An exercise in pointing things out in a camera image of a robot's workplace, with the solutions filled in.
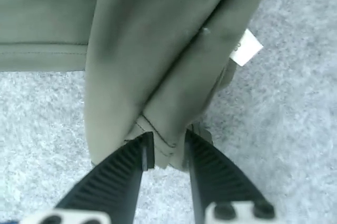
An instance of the fabric fold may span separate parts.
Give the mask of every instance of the fabric fold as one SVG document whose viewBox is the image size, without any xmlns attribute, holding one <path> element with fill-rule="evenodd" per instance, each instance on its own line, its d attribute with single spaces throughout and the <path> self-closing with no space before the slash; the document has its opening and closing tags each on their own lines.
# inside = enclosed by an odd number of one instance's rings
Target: fabric fold
<svg viewBox="0 0 337 224">
<path fill-rule="evenodd" d="M 260 1 L 97 0 L 85 90 L 92 161 L 149 130 L 156 164 L 180 169 L 186 127 L 232 78 L 229 55 Z"/>
</svg>

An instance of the gray carpet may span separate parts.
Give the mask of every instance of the gray carpet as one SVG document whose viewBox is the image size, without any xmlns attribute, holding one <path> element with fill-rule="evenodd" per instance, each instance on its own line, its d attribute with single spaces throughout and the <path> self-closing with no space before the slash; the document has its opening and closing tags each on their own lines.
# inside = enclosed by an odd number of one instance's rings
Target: gray carpet
<svg viewBox="0 0 337 224">
<path fill-rule="evenodd" d="M 264 0 L 263 51 L 203 118 L 285 223 L 337 220 L 337 0 Z M 52 207 L 91 168 L 83 72 L 0 73 L 0 221 Z M 146 173 L 135 223 L 193 223 L 189 177 Z"/>
</svg>

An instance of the white tag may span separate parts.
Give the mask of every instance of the white tag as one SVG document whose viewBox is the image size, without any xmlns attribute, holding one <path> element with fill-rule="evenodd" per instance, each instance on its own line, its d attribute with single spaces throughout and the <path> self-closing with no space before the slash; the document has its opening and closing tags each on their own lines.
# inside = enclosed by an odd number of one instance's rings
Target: white tag
<svg viewBox="0 0 337 224">
<path fill-rule="evenodd" d="M 243 66 L 251 58 L 257 54 L 263 46 L 255 38 L 255 36 L 248 30 L 244 32 L 240 42 L 231 53 L 230 58 L 235 61 L 238 65 Z"/>
</svg>

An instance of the olive green fabric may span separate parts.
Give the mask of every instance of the olive green fabric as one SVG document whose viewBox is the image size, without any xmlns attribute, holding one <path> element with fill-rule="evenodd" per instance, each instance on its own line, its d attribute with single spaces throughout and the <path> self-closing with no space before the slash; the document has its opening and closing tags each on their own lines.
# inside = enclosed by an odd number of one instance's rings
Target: olive green fabric
<svg viewBox="0 0 337 224">
<path fill-rule="evenodd" d="M 229 55 L 260 0 L 97 0 L 86 60 L 94 163 L 154 131 L 155 161 L 181 168 L 186 127 L 228 82 Z"/>
<path fill-rule="evenodd" d="M 94 163 L 154 131 L 182 169 L 186 127 L 229 84 L 229 55 L 261 0 L 0 0 L 0 71 L 86 70 Z"/>
</svg>

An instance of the stitching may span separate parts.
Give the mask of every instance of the stitching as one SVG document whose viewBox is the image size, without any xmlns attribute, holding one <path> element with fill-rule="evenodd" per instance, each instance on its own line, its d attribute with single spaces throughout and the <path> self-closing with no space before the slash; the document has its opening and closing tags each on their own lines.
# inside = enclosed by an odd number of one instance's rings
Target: stitching
<svg viewBox="0 0 337 224">
<path fill-rule="evenodd" d="M 142 128 L 141 125 L 139 125 L 139 124 L 137 123 L 137 121 L 136 121 L 136 125 L 138 125 L 138 126 L 143 130 L 143 132 L 145 132 L 145 129 Z"/>
<path fill-rule="evenodd" d="M 144 119 L 146 119 L 146 121 L 150 124 L 150 126 L 152 126 L 152 128 L 153 128 L 153 130 L 159 135 L 159 137 L 160 137 L 160 139 L 163 141 L 163 142 L 165 142 L 165 144 L 167 145 L 167 146 L 169 146 L 170 148 L 175 148 L 176 146 L 177 146 L 177 144 L 176 143 L 173 143 L 173 144 L 169 144 L 161 135 L 160 135 L 160 133 L 156 130 L 156 128 L 153 126 L 153 124 L 147 119 L 147 117 L 144 115 L 144 114 L 141 114 L 143 117 L 144 117 Z"/>
</svg>

